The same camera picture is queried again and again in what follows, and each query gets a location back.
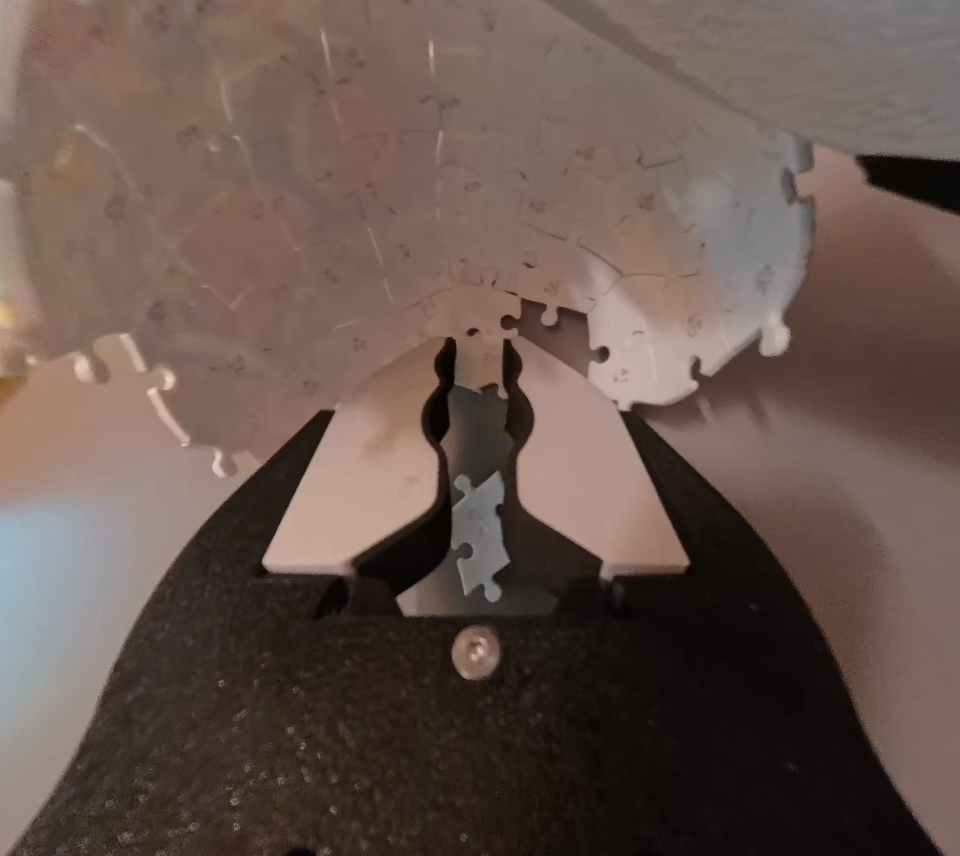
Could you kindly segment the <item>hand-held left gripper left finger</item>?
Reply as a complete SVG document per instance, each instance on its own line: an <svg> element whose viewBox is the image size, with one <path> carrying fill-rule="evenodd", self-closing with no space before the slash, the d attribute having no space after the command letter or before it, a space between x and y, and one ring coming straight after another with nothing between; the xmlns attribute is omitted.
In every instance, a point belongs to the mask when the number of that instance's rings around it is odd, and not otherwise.
<svg viewBox="0 0 960 856"><path fill-rule="evenodd" d="M438 568L456 355L454 338L429 337L342 400L262 557L267 573L378 581L398 597Z"/></svg>

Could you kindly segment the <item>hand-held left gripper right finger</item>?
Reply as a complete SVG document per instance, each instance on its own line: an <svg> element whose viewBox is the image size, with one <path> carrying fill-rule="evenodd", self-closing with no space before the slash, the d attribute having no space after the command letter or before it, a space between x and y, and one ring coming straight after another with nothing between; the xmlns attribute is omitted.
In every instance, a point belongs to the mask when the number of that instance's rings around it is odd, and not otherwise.
<svg viewBox="0 0 960 856"><path fill-rule="evenodd" d="M556 597L586 580L683 574L689 555L617 405L527 338L505 341L503 373L511 574Z"/></svg>

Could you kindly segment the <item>white puzzle piece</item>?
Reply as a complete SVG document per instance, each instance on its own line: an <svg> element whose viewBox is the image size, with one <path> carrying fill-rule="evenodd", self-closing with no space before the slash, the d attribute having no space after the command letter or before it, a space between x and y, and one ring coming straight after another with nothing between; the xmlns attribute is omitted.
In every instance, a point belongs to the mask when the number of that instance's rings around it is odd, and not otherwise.
<svg viewBox="0 0 960 856"><path fill-rule="evenodd" d="M465 334L456 339L454 383L481 394L492 387L500 399L508 398L503 385L504 339Z"/></svg>
<svg viewBox="0 0 960 856"><path fill-rule="evenodd" d="M496 471L475 486L469 476L460 475L453 487L461 498L452 506L451 550L463 595L479 590L486 603L495 605L502 598L497 576L510 563L499 515L505 497L503 478Z"/></svg>

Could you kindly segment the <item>partly built puzzle ball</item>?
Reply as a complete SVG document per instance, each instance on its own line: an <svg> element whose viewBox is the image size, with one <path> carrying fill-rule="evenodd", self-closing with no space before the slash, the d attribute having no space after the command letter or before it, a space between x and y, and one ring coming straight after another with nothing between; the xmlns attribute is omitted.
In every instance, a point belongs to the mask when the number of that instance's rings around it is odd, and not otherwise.
<svg viewBox="0 0 960 856"><path fill-rule="evenodd" d="M811 167L548 0L1 0L2 376L123 337L220 476L429 338L667 406L790 343Z"/></svg>

